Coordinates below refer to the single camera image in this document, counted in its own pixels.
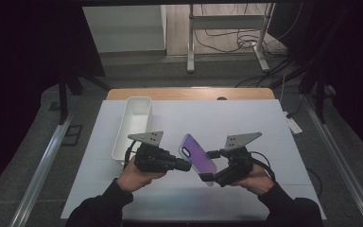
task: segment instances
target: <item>gray floor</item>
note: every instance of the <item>gray floor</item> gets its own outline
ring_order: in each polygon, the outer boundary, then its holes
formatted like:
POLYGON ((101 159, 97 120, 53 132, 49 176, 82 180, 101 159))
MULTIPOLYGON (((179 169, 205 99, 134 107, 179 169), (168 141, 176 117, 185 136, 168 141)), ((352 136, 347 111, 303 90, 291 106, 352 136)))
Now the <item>gray floor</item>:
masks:
MULTIPOLYGON (((271 67, 281 59, 270 60, 271 67)), ((107 77, 102 79, 118 88, 127 87, 234 87, 243 79, 263 75, 253 55, 199 56, 195 74, 186 73, 185 58, 170 58, 157 54, 148 56, 104 55, 102 61, 107 77)), ((281 78, 281 72, 275 79, 281 78)), ((78 142, 67 136, 52 165, 43 189, 35 203, 26 226, 61 226, 60 215, 70 192, 78 166, 89 141, 97 113, 107 92, 89 81, 81 80, 84 92, 77 106, 71 126, 82 126, 78 142)), ((300 78, 285 84, 282 107, 294 112, 302 97, 297 92, 300 78)), ((280 98, 282 88, 274 90, 280 98)), ((53 87, 43 94, 42 106, 27 137, 0 178, 0 226, 8 226, 22 199, 33 173, 40 162, 59 121, 58 111, 49 111, 58 102, 58 89, 53 87)), ((325 101, 326 122, 344 155, 363 186, 363 143, 341 119, 331 100, 325 101)), ((293 117, 303 133, 295 140, 309 175, 320 194, 320 202, 328 220, 325 226, 363 226, 363 217, 341 178, 330 153, 314 123, 302 105, 293 117)))

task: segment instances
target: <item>white plastic container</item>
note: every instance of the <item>white plastic container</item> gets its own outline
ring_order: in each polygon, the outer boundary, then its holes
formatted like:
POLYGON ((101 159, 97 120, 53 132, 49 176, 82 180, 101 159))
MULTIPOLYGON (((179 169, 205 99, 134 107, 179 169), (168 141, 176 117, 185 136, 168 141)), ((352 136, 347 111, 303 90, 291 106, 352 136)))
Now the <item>white plastic container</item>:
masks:
MULTIPOLYGON (((119 133, 113 146, 112 157, 114 160, 124 162, 126 150, 132 143, 132 140, 128 138, 129 134, 147 132, 151 116, 151 102, 151 98, 145 96, 128 98, 119 133)), ((140 145, 140 142, 135 143, 133 150, 137 150, 140 145)))

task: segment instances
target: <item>wall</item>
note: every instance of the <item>wall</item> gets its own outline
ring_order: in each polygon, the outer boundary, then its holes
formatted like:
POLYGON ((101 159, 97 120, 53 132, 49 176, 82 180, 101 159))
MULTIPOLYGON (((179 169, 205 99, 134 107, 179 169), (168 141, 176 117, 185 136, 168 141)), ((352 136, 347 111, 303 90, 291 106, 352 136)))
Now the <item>wall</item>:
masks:
POLYGON ((83 8, 99 53, 165 50, 161 6, 83 8))

